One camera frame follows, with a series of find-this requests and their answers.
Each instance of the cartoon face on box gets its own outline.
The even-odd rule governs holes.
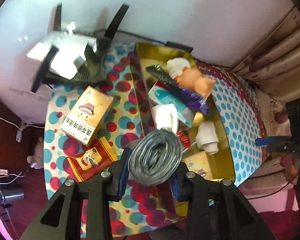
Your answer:
[[[71,114],[88,125],[97,127],[112,101],[112,97],[89,86],[75,103]]]

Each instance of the white cable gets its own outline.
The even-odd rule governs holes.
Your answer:
[[[15,177],[12,181],[10,181],[10,182],[7,182],[7,183],[2,183],[2,182],[0,182],[0,185],[7,185],[7,184],[10,184],[10,183],[14,182],[17,178],[20,177],[21,174],[22,174],[22,172],[20,172],[19,175],[16,176],[16,177]]]
[[[19,175],[17,175],[17,174],[11,173],[11,174],[9,174],[9,175],[2,175],[2,176],[0,176],[0,178],[9,177],[10,175],[14,175],[14,176],[19,177],[19,178],[23,178],[23,177],[24,177],[24,175],[19,176]]]
[[[21,139],[22,139],[22,131],[23,131],[24,129],[26,129],[27,127],[35,127],[35,128],[41,128],[41,129],[44,129],[44,127],[42,127],[42,126],[36,126],[36,125],[33,125],[32,123],[29,124],[29,123],[26,123],[26,122],[24,122],[24,121],[22,121],[21,124],[20,124],[20,126],[18,126],[18,125],[16,125],[15,123],[10,122],[10,121],[7,121],[7,120],[5,120],[5,119],[2,118],[2,117],[0,117],[0,119],[3,120],[3,121],[5,121],[5,122],[7,122],[7,123],[10,123],[10,124],[12,124],[12,125],[14,125],[15,127],[18,128],[17,135],[16,135],[16,140],[17,140],[17,142],[21,142]]]

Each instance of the polka dot wrapping paper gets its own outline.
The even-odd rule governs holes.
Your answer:
[[[113,96],[114,101],[97,138],[105,136],[119,158],[124,147],[130,141],[143,136],[138,109],[143,113],[142,127],[144,129],[154,127],[150,111],[143,106],[143,102],[147,98],[144,94],[145,88],[142,79],[134,78],[134,80],[139,80],[136,87],[132,82],[129,60],[133,49],[133,43],[112,45],[105,60],[108,82],[99,86],[99,90]],[[260,114],[256,107],[254,91],[244,80],[238,79],[236,76],[229,79],[228,74],[218,68],[201,63],[199,66],[203,73],[217,81],[213,99],[226,129],[234,160],[235,184],[239,185],[266,158],[266,152],[254,146],[254,138],[264,133]],[[54,86],[51,93],[43,150],[48,198],[51,198],[66,179],[75,179],[66,157],[75,156],[87,149],[60,130],[64,118],[82,93],[82,88],[72,86]],[[149,115],[148,120],[144,119],[147,114]],[[118,203],[110,202],[109,206],[114,236],[139,234],[182,219],[159,205],[155,187],[146,187],[133,180],[128,180],[122,200]],[[86,237],[86,213],[87,201],[84,201],[81,238]]]

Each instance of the snack package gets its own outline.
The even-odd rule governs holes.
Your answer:
[[[100,140],[95,139],[85,153],[67,157],[67,160],[78,181],[84,181],[109,167],[118,157],[106,138],[102,137]]]
[[[113,97],[88,86],[61,125],[61,130],[89,146],[108,115]]]

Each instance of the small cardboard box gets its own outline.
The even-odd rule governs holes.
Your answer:
[[[80,96],[61,125],[61,130],[89,146],[105,120],[113,97],[89,86]]]

